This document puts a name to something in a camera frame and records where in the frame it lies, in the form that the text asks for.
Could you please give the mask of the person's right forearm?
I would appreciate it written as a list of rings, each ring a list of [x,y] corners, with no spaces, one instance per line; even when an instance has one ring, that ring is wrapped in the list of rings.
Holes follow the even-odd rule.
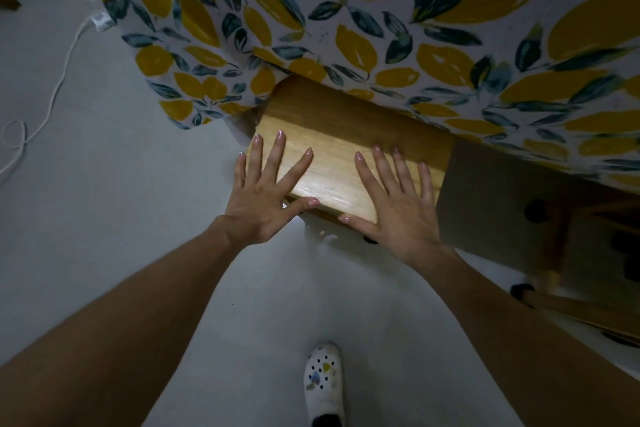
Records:
[[[403,261],[459,322],[525,427],[640,427],[640,382],[445,246]]]

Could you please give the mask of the wooden table leg frame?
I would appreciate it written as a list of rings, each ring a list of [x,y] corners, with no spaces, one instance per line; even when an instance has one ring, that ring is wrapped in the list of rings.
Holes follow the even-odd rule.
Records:
[[[533,199],[524,216],[543,235],[532,275],[511,295],[640,349],[640,196],[597,204]]]

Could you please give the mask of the person's right hand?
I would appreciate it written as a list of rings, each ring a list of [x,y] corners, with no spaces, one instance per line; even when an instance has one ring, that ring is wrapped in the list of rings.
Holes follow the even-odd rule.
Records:
[[[440,239],[435,204],[425,204],[416,191],[412,175],[398,149],[392,154],[396,177],[402,191],[387,194],[380,178],[376,178],[364,156],[357,151],[355,167],[369,195],[377,216],[378,237],[370,238],[385,246],[401,262],[419,268],[444,249]]]

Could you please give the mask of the person's left hand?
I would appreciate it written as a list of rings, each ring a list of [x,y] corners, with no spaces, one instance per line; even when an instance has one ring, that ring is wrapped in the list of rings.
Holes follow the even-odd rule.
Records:
[[[278,178],[276,183],[262,183],[264,139],[255,134],[246,155],[244,188],[232,189],[222,220],[230,240],[244,248],[265,243],[275,236],[284,223],[285,199],[310,167],[314,152],[308,148],[300,160]]]

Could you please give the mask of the lemon leaf print tablecloth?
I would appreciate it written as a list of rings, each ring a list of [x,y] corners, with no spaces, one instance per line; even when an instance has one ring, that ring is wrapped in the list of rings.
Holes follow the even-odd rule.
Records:
[[[640,0],[101,0],[189,130],[291,75],[640,195]]]

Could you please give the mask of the white clog shoe with charms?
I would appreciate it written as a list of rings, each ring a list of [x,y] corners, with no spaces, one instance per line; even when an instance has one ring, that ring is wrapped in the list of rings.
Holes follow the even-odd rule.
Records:
[[[332,342],[308,355],[303,375],[310,427],[346,427],[340,349]]]

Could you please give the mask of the person's left forearm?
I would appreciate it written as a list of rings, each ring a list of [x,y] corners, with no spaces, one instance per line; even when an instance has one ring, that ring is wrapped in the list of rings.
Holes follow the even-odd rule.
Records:
[[[134,273],[0,367],[0,427],[141,427],[243,245],[232,220]]]

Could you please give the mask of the wooden stool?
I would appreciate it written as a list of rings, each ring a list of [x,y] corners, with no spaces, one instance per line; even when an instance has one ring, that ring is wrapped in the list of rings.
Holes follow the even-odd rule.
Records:
[[[321,205],[310,214],[340,226],[344,223],[338,217],[343,213],[377,220],[374,205],[356,171],[356,152],[365,157],[377,175],[372,148],[380,146],[387,156],[399,148],[416,188],[420,188],[419,164],[424,162],[429,166],[436,203],[454,146],[454,136],[447,131],[301,76],[280,82],[266,102],[255,129],[264,140],[263,161],[268,158],[277,131],[284,132],[286,139],[278,180],[308,148],[314,153],[312,164],[287,201],[316,197]]]

